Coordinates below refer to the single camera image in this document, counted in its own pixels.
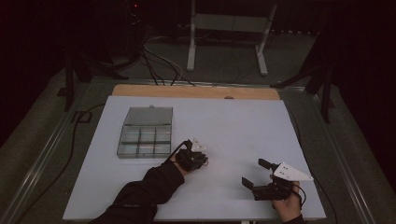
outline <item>person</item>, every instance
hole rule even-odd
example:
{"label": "person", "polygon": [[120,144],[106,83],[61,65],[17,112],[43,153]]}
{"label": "person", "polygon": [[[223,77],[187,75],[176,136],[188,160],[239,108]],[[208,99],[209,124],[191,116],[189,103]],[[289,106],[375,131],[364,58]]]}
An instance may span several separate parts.
{"label": "person", "polygon": [[[141,181],[126,184],[114,203],[90,224],[152,223],[157,204],[168,202],[188,173],[176,162],[175,156],[171,157],[160,166],[149,169]],[[283,223],[304,223],[297,196],[291,194],[287,200],[272,203]]]}

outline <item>person's right hand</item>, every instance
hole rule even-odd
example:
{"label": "person's right hand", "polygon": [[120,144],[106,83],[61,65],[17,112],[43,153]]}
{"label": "person's right hand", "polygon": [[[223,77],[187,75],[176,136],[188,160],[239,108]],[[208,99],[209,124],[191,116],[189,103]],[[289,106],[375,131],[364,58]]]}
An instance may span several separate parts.
{"label": "person's right hand", "polygon": [[[294,181],[293,184],[295,185],[293,190],[298,193],[299,188],[297,186],[300,186],[300,182]],[[272,204],[282,222],[290,221],[301,214],[300,198],[294,193],[288,199],[272,201]]]}

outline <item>floor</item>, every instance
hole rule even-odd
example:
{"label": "floor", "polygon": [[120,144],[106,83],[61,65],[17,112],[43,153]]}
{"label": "floor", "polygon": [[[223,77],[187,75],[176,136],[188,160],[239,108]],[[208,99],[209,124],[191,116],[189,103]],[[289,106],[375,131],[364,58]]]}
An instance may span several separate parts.
{"label": "floor", "polygon": [[[199,39],[193,72],[186,71],[187,37],[151,36],[145,45],[146,55],[157,61],[149,61],[157,82],[163,84],[162,78],[168,85],[177,76],[175,85],[268,88],[296,75],[315,41],[309,35],[270,34],[263,54],[269,75],[263,77],[253,49],[257,36],[236,34],[239,41],[229,41],[221,35]],[[168,60],[178,74],[151,53]],[[64,112],[65,99],[57,96],[64,87],[64,71],[52,78],[0,150],[1,223],[75,223],[62,220],[62,216],[103,107],[94,108],[91,120],[78,125],[75,113],[105,103],[119,83],[155,84],[143,57],[119,72],[129,79],[119,81],[97,72],[91,83],[79,83],[68,113]],[[395,223],[395,194],[337,87],[332,86],[331,123],[327,124],[319,114],[320,95],[305,94],[306,83],[303,79],[278,92],[290,111],[327,215],[310,223]],[[42,169],[32,170],[42,151],[48,152],[43,155],[47,159],[35,166]],[[23,187],[25,177],[31,178],[27,185],[34,188]]]}

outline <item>white tabletop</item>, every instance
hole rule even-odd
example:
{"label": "white tabletop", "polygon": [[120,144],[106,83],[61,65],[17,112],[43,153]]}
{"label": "white tabletop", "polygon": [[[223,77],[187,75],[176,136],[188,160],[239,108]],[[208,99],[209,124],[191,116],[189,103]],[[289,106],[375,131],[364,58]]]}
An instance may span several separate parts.
{"label": "white tabletop", "polygon": [[[241,177],[255,185],[271,182],[259,158],[309,174],[283,101],[109,96],[78,175],[64,219],[100,216],[119,190],[141,180],[163,159],[119,159],[122,123],[131,106],[172,106],[172,148],[196,137],[209,164],[186,176],[171,200],[159,205],[156,220],[264,220],[277,218],[268,201],[256,202]],[[312,181],[301,182],[305,219],[325,218]]]}

